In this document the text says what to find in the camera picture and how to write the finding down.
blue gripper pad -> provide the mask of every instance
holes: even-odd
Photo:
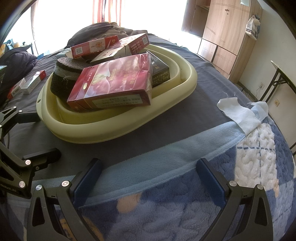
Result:
[[[101,173],[101,161],[93,158],[87,167],[73,178],[71,181],[72,186],[70,187],[70,197],[75,208],[85,204]]]
[[[215,171],[205,158],[197,161],[196,171],[214,204],[223,209],[227,202],[226,196],[229,194],[227,180]]]

wooden wardrobe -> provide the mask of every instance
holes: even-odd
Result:
[[[197,54],[237,83],[256,43],[245,33],[253,15],[262,16],[257,0],[187,0],[182,31],[202,38]]]

plastic bag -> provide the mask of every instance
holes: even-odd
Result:
[[[258,33],[260,32],[260,18],[253,15],[246,26],[246,34],[249,35],[252,39],[257,40]]]

red cigarette carton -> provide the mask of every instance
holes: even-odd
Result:
[[[21,88],[26,83],[25,78],[22,78],[18,83],[16,83],[9,91],[7,99],[11,100],[17,93],[21,91]]]
[[[90,53],[98,52],[107,49],[118,42],[118,36],[111,36],[101,39],[91,40],[82,44],[71,47],[72,58],[78,58]]]
[[[138,54],[149,44],[147,34],[136,34],[120,39],[113,46],[101,52],[90,63],[91,65],[100,64],[113,59]]]
[[[152,70],[149,53],[84,68],[67,103],[79,112],[150,105]]]

plastic basin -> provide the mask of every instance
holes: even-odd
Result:
[[[54,135],[67,142],[102,142],[135,130],[194,91],[197,73],[187,60],[162,47],[148,45],[146,49],[170,67],[171,76],[170,80],[152,89],[150,106],[116,107],[78,113],[50,91],[51,75],[37,98],[39,117]]]

